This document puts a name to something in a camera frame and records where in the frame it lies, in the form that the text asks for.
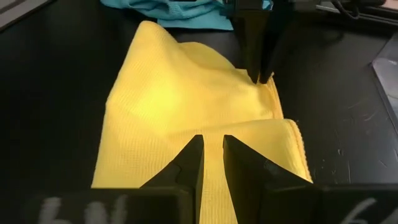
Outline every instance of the cyan cloth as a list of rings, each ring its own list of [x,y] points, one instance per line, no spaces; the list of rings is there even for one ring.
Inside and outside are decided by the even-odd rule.
[[[101,0],[109,7],[135,9],[140,13],[157,19],[163,27],[190,29],[233,30],[231,22],[220,15],[223,4],[216,0],[196,0],[178,2],[170,0]],[[263,8],[270,6],[264,0]]]

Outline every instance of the yellow towel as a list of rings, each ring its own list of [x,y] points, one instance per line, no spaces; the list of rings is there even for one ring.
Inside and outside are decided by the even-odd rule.
[[[311,181],[300,132],[283,119],[273,79],[251,83],[213,49],[179,44],[142,22],[106,103],[93,188],[140,187],[195,134],[205,140],[200,223],[236,223],[223,135]]]

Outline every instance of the black table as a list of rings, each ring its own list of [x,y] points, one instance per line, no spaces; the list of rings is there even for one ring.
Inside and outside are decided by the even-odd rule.
[[[6,186],[90,187],[106,98],[143,19],[98,0],[58,0],[0,34]],[[243,66],[233,33],[170,31]],[[398,182],[398,135],[369,66],[389,35],[313,23],[275,68],[285,117],[301,129],[316,183]]]

